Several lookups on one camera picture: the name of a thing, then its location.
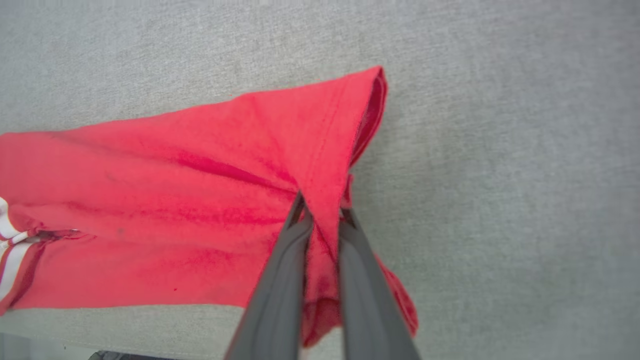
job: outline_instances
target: red garment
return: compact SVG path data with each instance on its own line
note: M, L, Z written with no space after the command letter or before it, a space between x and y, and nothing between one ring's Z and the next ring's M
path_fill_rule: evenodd
M153 117L0 136L0 314L245 306L301 190L316 222L303 324L313 345L340 324L339 208L386 92L375 67ZM415 308L382 268L415 334Z

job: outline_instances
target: red shirt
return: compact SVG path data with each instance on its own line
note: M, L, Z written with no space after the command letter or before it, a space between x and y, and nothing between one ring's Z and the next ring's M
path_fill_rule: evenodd
M303 315L313 345L340 324L339 208L386 94L375 67L153 117L0 136L0 314L245 306L301 190L315 220ZM415 308L381 266L415 334Z

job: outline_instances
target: gray background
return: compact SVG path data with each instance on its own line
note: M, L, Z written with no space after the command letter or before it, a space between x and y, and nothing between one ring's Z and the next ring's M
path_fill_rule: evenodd
M0 131L218 102L382 64L355 206L425 359L640 358L640 5L24 7L0 2ZM240 310L26 310L0 331L219 358ZM312 359L340 358L334 332Z

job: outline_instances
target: tongs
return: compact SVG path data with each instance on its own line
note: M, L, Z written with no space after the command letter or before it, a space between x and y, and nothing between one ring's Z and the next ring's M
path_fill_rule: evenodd
M342 217L340 310L346 359L419 360L407 325L353 210L343 209ZM299 193L225 360L298 359L305 253L313 224Z

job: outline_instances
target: floor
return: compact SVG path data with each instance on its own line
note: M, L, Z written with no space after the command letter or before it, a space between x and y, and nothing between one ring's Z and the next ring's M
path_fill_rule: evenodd
M0 333L0 360L87 360L95 349Z

